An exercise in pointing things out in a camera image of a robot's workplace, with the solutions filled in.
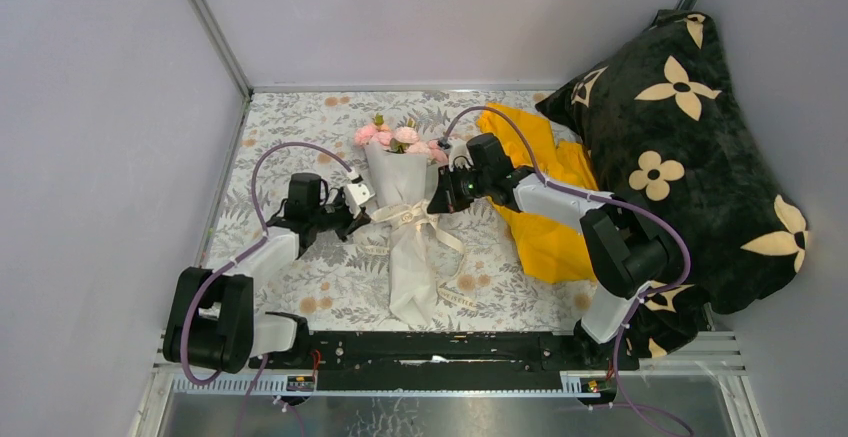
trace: gray wall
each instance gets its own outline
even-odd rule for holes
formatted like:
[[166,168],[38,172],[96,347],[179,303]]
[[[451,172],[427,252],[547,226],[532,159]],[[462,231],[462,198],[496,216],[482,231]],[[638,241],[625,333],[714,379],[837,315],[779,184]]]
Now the gray wall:
[[556,87],[677,0],[208,0],[256,85]]
[[240,98],[186,0],[0,29],[0,435],[126,435]]
[[848,429],[848,0],[700,0],[737,96],[812,244],[787,288],[728,321],[772,437]]

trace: yellow cloth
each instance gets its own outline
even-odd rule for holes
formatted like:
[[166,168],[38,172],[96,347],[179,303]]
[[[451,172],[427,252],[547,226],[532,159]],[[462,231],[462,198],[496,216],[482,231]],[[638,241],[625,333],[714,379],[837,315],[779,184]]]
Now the yellow cloth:
[[[536,154],[542,172],[562,182],[598,190],[582,145],[561,142],[555,146],[547,119],[499,104],[486,105],[500,110],[518,125]],[[483,132],[495,134],[513,165],[532,165],[521,139],[498,115],[486,111],[477,120],[477,125]],[[551,284],[595,280],[586,242],[575,230],[541,215],[494,207],[509,224],[525,274]]]

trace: floral tablecloth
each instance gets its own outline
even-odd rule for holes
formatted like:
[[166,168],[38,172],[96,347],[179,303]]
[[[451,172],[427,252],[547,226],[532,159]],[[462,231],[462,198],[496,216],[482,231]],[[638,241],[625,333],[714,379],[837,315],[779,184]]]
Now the floral tablecloth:
[[[414,118],[422,136],[429,139],[441,135],[446,122],[472,105],[499,102],[534,112],[535,102],[546,95],[532,91],[254,95],[206,266],[222,265],[259,236],[248,186],[256,159],[271,145],[302,140],[325,146],[367,180],[365,152],[353,145],[353,133],[377,112],[393,127]],[[479,134],[478,115],[460,122],[452,136],[469,139]],[[554,127],[558,138],[573,139],[567,129]],[[341,167],[329,157],[307,149],[284,149],[266,160],[259,174],[266,219],[285,197],[293,172],[317,173],[331,187],[345,182]],[[588,281],[550,285],[524,275],[509,229],[488,202],[479,200],[463,213],[443,216],[440,227],[467,247],[458,278],[445,285],[476,305],[469,308],[439,299],[432,324],[411,330],[569,331],[591,303],[595,287]],[[388,256],[360,245],[382,245],[389,232],[388,224],[367,226],[357,231],[359,244],[340,242],[333,233],[319,235],[303,257],[265,288],[256,289],[259,309],[303,315],[314,330],[410,330],[389,312]],[[440,248],[435,239],[432,242],[430,261],[438,275],[448,279],[459,256]]]

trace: pink rose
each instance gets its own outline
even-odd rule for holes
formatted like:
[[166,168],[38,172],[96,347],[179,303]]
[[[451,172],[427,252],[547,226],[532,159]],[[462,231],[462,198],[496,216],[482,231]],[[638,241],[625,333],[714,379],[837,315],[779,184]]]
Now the pink rose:
[[448,163],[448,156],[442,149],[430,149],[430,157],[438,162],[439,165]]
[[377,133],[377,126],[374,124],[367,124],[365,127],[357,130],[353,134],[353,142],[356,145],[364,146],[371,140],[371,137]]
[[418,142],[418,132],[412,127],[398,127],[395,129],[395,140],[401,144],[414,144]]
[[392,143],[392,133],[380,131],[374,134],[374,138],[377,139],[377,142],[380,143],[383,147],[388,147],[389,144]]
[[416,142],[410,145],[409,148],[406,149],[405,153],[430,155],[430,147],[427,147],[427,144],[424,142]]

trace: flower bouquet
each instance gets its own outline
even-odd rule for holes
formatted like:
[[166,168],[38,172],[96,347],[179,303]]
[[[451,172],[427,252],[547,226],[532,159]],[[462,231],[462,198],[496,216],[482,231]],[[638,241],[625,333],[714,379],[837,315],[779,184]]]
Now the flower bouquet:
[[427,214],[438,184],[438,167],[447,164],[448,158],[435,140],[421,141],[414,121],[392,130],[380,114],[356,131],[354,142],[365,149],[377,194],[380,208],[371,213],[372,220],[392,226],[389,310],[408,325],[427,326],[443,289],[438,289],[426,260],[424,229],[432,227],[438,241],[465,253],[459,239],[439,229],[438,215]]

